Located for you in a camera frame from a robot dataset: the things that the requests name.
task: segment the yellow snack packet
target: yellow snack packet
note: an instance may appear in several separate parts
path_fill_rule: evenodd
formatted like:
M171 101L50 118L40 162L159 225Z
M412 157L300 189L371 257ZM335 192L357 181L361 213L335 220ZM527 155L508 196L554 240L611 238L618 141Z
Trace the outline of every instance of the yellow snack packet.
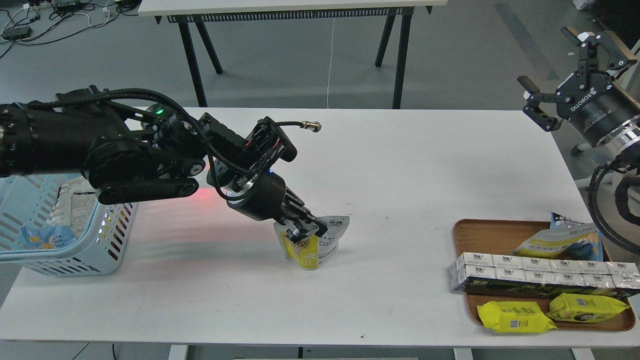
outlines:
M547 316L564 322L603 322L628 308L611 297L565 293L551 301Z
M547 332L557 329L535 301L489 301L478 305L484 327L495 332Z

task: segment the yellow package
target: yellow package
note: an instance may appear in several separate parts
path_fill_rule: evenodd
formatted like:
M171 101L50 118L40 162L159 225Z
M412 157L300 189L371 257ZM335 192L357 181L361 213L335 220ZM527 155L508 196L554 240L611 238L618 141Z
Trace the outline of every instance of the yellow package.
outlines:
M294 259L305 270L315 270L338 249L338 240L349 226L349 217L319 217L318 221L327 226L322 237L309 236L299 243L293 243L287 236L287 227L277 222L273 224L280 245L287 259Z
M535 301L489 301L477 308L484 327L495 332L547 332L557 329Z
M611 297L565 293L551 301L547 316L564 322L603 322L628 308Z

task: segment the brown tray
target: brown tray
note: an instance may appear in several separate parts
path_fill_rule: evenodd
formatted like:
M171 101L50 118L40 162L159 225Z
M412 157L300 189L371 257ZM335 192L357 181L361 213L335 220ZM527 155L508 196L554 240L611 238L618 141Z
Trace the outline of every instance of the brown tray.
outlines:
M457 256L463 252L510 255L523 241L538 231L548 228L549 222L463 219L453 227L453 238ZM603 254L605 261L609 261L609 254L604 248ZM545 313L549 311L549 302L551 302L551 299L526 297L470 294L466 294L466 296L469 313L479 323L482 321L480 321L476 306L486 304L489 301L535 301ZM554 322L554 324L560 330L627 331L636 324L636 316L633 310L628 308L620 315L601 323Z

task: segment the cable connector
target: cable connector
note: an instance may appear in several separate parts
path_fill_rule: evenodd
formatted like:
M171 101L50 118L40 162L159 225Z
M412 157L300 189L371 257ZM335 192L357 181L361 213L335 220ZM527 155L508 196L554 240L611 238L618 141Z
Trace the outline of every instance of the cable connector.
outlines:
M314 133L317 133L322 129L322 125L317 121L303 121L300 127L303 129L309 129Z

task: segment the desk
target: desk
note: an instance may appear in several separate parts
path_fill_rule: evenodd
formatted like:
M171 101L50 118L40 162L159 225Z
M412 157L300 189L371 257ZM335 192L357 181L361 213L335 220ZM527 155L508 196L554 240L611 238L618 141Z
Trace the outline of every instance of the desk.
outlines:
M399 109L413 9L418 5L427 6L429 13L431 13L433 5L445 5L446 3L447 0L324 0L321 2L311 0L144 0L140 4L138 13L141 16L155 16L158 23L160 23L161 16L167 15L169 22L178 23L198 106L201 107L207 107L207 99L193 49L189 22L196 24L214 70L217 74L222 74L222 65L204 22L386 16L387 21L375 62L377 67L381 67L394 20L397 15L402 15L392 105L393 109Z
M213 189L140 204L121 267L57 279L23 269L0 309L7 340L386 347L632 347L627 332L498 336L449 292L462 218L589 215L551 134L520 111L207 110L239 134L265 115L322 122L287 134L274 167L317 216L349 215L320 269L286 261L272 223Z

